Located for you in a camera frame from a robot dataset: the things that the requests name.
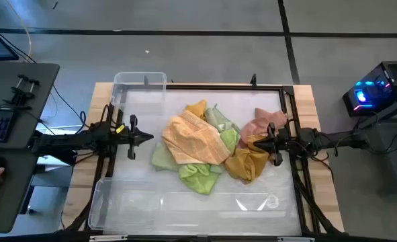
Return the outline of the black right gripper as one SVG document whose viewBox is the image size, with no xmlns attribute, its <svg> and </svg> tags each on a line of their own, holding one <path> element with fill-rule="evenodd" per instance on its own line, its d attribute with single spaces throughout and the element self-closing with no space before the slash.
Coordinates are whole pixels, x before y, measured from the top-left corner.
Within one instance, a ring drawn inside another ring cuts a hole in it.
<svg viewBox="0 0 397 242">
<path fill-rule="evenodd" d="M 280 151 L 288 149 L 290 131 L 286 128 L 276 128 L 275 123 L 272 122 L 269 123 L 267 131 L 269 136 L 256 140 L 254 143 L 260 145 L 253 145 L 253 150 L 259 153 L 269 153 L 273 157 L 274 166 L 280 166 L 283 162 Z"/>
</svg>

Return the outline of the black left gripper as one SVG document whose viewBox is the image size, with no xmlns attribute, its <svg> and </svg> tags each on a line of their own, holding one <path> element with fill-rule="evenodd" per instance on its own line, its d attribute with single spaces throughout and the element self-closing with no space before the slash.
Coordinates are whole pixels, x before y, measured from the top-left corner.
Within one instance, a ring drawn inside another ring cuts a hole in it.
<svg viewBox="0 0 397 242">
<path fill-rule="evenodd" d="M 139 129 L 136 130 L 138 119 L 135 115 L 130 115 L 130 125 L 126 126 L 121 124 L 116 128 L 116 142 L 119 145 L 128 145 L 127 158 L 134 160 L 136 153 L 134 147 L 153 139 L 153 135 L 143 132 Z"/>
</svg>

